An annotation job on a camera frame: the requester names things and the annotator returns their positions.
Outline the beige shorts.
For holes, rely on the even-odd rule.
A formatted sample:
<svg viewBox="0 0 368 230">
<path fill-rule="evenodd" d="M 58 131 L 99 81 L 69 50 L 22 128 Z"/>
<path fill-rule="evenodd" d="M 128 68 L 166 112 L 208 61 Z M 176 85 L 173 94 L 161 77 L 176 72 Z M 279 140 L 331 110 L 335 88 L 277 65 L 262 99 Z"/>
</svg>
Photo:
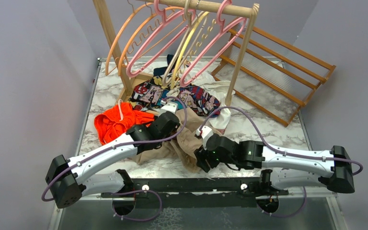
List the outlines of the beige shorts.
<svg viewBox="0 0 368 230">
<path fill-rule="evenodd" d="M 198 173 L 201 169 L 196 165 L 197 159 L 194 151 L 202 146 L 203 141 L 195 137 L 196 129 L 201 126 L 204 119 L 190 108 L 187 111 L 187 122 L 183 131 L 173 140 L 163 142 L 159 149 L 148 150 L 131 159 L 137 164 L 144 164 L 153 159 L 178 158 L 186 170 Z"/>
</svg>

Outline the orange mesh shorts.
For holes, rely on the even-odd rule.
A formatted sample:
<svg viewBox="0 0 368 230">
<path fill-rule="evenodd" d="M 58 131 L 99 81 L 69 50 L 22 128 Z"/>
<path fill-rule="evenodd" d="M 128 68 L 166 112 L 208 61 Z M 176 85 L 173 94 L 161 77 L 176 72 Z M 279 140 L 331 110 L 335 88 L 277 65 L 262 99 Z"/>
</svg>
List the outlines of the orange mesh shorts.
<svg viewBox="0 0 368 230">
<path fill-rule="evenodd" d="M 120 101 L 114 107 L 97 115 L 94 126 L 99 142 L 105 145 L 126 133 L 132 126 L 148 125 L 154 120 L 154 114 L 135 110 L 130 102 Z"/>
</svg>

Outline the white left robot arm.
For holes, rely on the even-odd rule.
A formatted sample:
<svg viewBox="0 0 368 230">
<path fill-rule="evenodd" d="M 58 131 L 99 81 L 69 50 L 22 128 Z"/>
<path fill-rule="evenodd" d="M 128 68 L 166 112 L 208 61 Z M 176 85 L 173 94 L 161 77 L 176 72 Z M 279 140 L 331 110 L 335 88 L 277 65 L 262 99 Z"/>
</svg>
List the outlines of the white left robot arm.
<svg viewBox="0 0 368 230">
<path fill-rule="evenodd" d="M 128 174 L 119 170 L 109 174 L 99 172 L 106 167 L 157 149 L 162 142 L 178 134 L 179 118 L 165 112 L 148 125 L 134 125 L 115 140 L 89 153 L 66 159 L 52 159 L 45 176 L 47 188 L 42 194 L 45 202 L 54 201 L 57 208 L 75 204 L 84 196 L 98 193 L 117 193 L 124 197 L 131 192 Z"/>
</svg>

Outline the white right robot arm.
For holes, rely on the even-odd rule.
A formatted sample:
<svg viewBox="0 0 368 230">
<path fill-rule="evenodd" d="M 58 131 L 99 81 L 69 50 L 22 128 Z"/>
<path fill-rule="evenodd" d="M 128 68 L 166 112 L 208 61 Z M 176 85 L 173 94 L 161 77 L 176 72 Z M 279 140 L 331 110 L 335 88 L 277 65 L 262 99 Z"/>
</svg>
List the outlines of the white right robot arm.
<svg viewBox="0 0 368 230">
<path fill-rule="evenodd" d="M 355 192 L 353 162 L 342 146 L 322 151 L 287 149 L 253 140 L 237 143 L 213 134 L 194 154 L 205 172 L 220 163 L 232 164 L 237 170 L 261 169 L 257 188 L 263 195 L 303 186 L 326 187 L 342 194 Z"/>
</svg>

